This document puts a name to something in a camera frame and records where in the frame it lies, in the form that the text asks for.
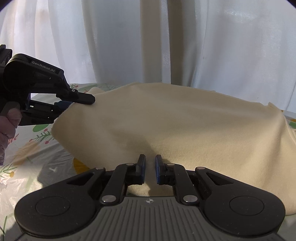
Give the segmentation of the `gloved left hand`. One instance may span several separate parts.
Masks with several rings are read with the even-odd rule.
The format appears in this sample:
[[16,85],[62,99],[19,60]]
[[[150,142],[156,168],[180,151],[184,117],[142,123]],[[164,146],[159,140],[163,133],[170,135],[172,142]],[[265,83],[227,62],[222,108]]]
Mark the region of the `gloved left hand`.
[[9,140],[15,137],[16,129],[22,119],[22,114],[17,108],[12,108],[6,116],[1,116],[0,122],[0,163],[3,165],[5,158],[5,150],[9,144]]

